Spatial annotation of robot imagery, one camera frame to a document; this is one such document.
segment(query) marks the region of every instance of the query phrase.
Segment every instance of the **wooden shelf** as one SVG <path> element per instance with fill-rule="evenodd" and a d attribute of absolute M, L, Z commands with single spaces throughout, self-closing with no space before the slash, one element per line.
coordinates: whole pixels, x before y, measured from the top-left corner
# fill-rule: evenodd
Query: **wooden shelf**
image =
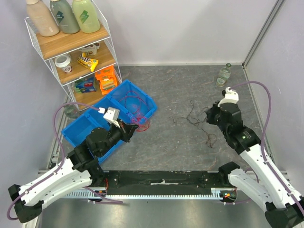
<path fill-rule="evenodd" d="M 79 31 L 75 34 L 65 34 L 60 31 L 52 37 L 43 37 L 39 33 L 36 36 L 44 60 L 110 37 L 102 24 L 100 24 L 100 29 L 93 33 Z"/>
<path fill-rule="evenodd" d="M 88 68 L 85 68 L 77 62 L 77 59 L 80 54 L 80 51 L 74 51 L 71 53 L 71 66 L 73 69 L 71 73 L 65 73 L 60 68 L 56 67 L 60 82 L 62 84 L 92 73 Z M 95 71 L 98 71 L 102 68 L 108 67 L 116 63 L 104 41 L 100 42 L 100 48 L 97 50 L 97 54 L 91 57 L 93 59 L 98 59 L 99 61 L 98 65 L 95 68 Z"/>
<path fill-rule="evenodd" d="M 102 95 L 99 86 L 96 89 L 96 92 L 90 92 L 90 93 L 75 93 L 74 96 L 77 102 L 85 103 L 87 105 L 94 105 L 97 101 L 99 101 L 101 98 L 103 98 L 105 95 Z M 83 110 L 86 107 L 83 105 L 79 105 L 79 109 Z"/>

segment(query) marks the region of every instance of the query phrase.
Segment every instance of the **white jar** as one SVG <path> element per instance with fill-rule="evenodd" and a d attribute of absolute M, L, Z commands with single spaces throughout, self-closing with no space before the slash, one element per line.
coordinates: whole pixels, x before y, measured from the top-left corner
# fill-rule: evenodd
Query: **white jar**
<path fill-rule="evenodd" d="M 55 58 L 55 65 L 61 68 L 65 73 L 72 72 L 71 57 L 69 54 L 61 55 Z"/>

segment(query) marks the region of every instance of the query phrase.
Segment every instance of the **white wire shelf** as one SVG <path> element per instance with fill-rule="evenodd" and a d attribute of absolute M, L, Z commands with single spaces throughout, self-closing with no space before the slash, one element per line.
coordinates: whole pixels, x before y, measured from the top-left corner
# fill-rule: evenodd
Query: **white wire shelf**
<path fill-rule="evenodd" d="M 71 89 L 72 83 L 81 78 L 87 77 L 98 70 L 115 65 L 118 69 L 118 71 L 115 71 L 115 75 L 119 82 L 122 81 L 108 22 L 95 2 L 92 2 L 95 6 L 99 22 L 101 23 L 100 30 L 95 33 L 86 34 L 80 31 L 75 34 L 64 34 L 59 32 L 55 36 L 42 37 L 38 33 L 33 21 L 29 17 L 25 18 L 28 34 L 34 49 L 44 60 L 51 73 L 72 101 L 77 101 L 73 90 Z M 86 69 L 77 63 L 77 56 L 81 53 L 78 49 L 96 42 L 100 42 L 100 48 L 98 49 L 97 54 L 92 56 L 92 58 L 98 59 L 99 63 L 95 68 L 95 71 L 91 72 L 89 69 Z M 73 68 L 72 73 L 68 74 L 57 68 L 54 62 L 55 57 L 67 53 L 71 53 L 72 55 L 71 66 Z M 87 100 L 87 103 L 92 104 L 92 102 L 96 100 L 93 96 L 92 99 L 92 101 Z"/>

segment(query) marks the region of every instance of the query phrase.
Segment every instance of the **white wall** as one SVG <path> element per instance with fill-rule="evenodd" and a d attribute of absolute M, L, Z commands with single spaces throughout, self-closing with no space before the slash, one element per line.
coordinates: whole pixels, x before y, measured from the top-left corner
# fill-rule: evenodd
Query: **white wall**
<path fill-rule="evenodd" d="M 273 99 L 266 132 L 277 165 L 304 194 L 304 1 L 285 1 L 247 68 L 249 80 L 266 84 Z M 253 86 L 262 115 L 266 94 Z"/>
<path fill-rule="evenodd" d="M 241 63 L 275 0 L 95 0 L 120 64 Z"/>
<path fill-rule="evenodd" d="M 26 184 L 45 169 L 54 137 L 51 118 L 65 93 L 31 45 L 25 1 L 2 0 L 0 9 L 0 226 L 19 228 L 18 221 L 6 219 L 8 187 Z"/>

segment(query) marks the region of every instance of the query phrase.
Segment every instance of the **bottle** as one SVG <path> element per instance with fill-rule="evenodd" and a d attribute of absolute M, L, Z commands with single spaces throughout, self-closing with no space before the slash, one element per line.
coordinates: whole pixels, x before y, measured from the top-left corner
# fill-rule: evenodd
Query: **bottle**
<path fill-rule="evenodd" d="M 26 0 L 28 16 L 40 35 L 50 37 L 59 32 L 59 28 L 48 7 L 40 0 Z"/>
<path fill-rule="evenodd" d="M 227 63 L 225 67 L 221 68 L 218 74 L 218 78 L 216 81 L 216 85 L 218 87 L 223 87 L 226 82 L 228 81 L 228 78 L 230 77 L 231 70 L 230 70 L 231 64 Z"/>
<path fill-rule="evenodd" d="M 100 29 L 100 23 L 91 0 L 73 0 L 72 8 L 81 31 L 92 33 Z"/>
<path fill-rule="evenodd" d="M 49 6 L 62 32 L 74 34 L 80 30 L 72 8 L 67 0 L 51 0 Z"/>
<path fill-rule="evenodd" d="M 80 116 L 80 112 L 73 104 L 65 105 L 63 112 L 69 119 L 77 119 Z"/>

